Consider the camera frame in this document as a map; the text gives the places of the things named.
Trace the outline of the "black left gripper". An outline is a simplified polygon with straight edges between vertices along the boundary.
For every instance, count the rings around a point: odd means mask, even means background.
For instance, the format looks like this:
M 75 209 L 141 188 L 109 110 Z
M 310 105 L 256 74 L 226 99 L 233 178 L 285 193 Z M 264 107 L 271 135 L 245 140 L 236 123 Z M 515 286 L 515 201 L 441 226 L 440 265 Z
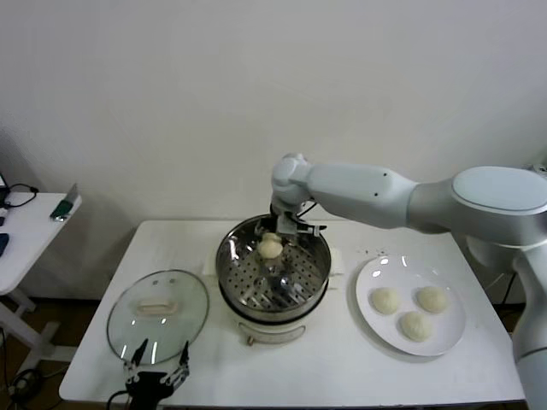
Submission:
M 166 382 L 162 379 L 165 372 L 139 372 L 138 368 L 148 345 L 145 338 L 134 351 L 132 358 L 124 364 L 125 386 L 130 396 L 130 410 L 156 410 L 160 401 L 174 393 L 174 387 L 179 387 L 190 375 L 189 342 L 186 341 L 179 357 L 178 366 L 168 376 Z

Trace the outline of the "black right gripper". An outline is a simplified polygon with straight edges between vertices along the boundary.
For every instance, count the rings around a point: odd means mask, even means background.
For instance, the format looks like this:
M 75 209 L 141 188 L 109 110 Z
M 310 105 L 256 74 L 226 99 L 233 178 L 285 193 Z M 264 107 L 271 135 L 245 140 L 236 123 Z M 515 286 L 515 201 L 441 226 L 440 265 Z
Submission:
M 279 235 L 296 235 L 298 226 L 297 214 L 301 211 L 302 204 L 287 204 L 284 202 L 272 202 L 270 204 L 270 211 L 276 218 L 276 231 Z M 255 225 L 255 235 L 258 238 L 262 238 L 265 232 L 265 228 L 262 224 L 262 220 L 258 220 Z M 279 248 L 279 254 L 275 258 L 276 264 L 285 264 L 287 262 L 287 256 L 285 247 Z

